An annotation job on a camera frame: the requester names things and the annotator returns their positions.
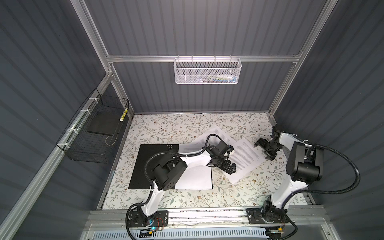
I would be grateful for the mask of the printed paper sheet back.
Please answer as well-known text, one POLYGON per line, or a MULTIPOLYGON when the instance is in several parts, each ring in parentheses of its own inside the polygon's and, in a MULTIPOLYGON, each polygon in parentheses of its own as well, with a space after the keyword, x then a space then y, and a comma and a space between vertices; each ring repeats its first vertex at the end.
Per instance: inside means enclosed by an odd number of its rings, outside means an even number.
POLYGON ((216 134, 221 137, 226 144, 234 147, 234 153, 231 153, 229 160, 236 164, 236 172, 225 176, 232 184, 236 184, 248 173, 260 166, 266 160, 263 156, 263 151, 254 148, 246 139, 235 141, 225 131, 214 125, 201 136, 191 142, 194 145, 204 145, 208 135, 216 134))

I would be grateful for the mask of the white paper sheet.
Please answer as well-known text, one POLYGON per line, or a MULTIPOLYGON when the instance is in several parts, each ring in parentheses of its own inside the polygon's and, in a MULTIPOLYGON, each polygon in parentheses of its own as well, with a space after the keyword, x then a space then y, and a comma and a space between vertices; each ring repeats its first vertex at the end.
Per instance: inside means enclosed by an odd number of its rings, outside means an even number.
POLYGON ((195 157, 181 159, 187 163, 187 169, 176 183, 176 190, 212 190, 212 168, 207 164, 211 156, 207 151, 195 157))

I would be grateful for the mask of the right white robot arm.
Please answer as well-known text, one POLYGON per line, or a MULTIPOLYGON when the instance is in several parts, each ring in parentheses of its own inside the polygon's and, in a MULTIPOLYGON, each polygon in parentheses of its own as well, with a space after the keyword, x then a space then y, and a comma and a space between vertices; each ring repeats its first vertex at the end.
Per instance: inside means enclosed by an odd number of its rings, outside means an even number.
POLYGON ((290 154, 286 164, 288 176, 279 189, 270 195, 259 209, 247 209, 252 224, 287 223, 284 214, 293 200, 294 192, 303 190, 323 176, 324 150, 305 143, 294 134, 281 131, 279 126, 272 128, 271 139, 259 138, 256 147, 261 147, 267 160, 274 160, 279 150, 287 148, 290 154))

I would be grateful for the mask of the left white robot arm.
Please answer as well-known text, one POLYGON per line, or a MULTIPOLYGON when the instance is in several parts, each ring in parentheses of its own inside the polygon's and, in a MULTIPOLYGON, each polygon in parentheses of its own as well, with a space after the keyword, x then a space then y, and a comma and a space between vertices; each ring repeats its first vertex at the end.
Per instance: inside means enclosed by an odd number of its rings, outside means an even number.
POLYGON ((232 145, 220 140, 218 144, 205 144, 192 153, 166 151, 149 158, 144 166, 144 174, 150 183, 149 194, 142 203, 133 204, 127 210, 126 225, 129 227, 149 227, 156 218, 162 220, 168 211, 159 211, 159 204, 166 191, 176 186, 188 167, 214 167, 231 175, 236 172, 236 164, 229 160, 234 151, 232 145))

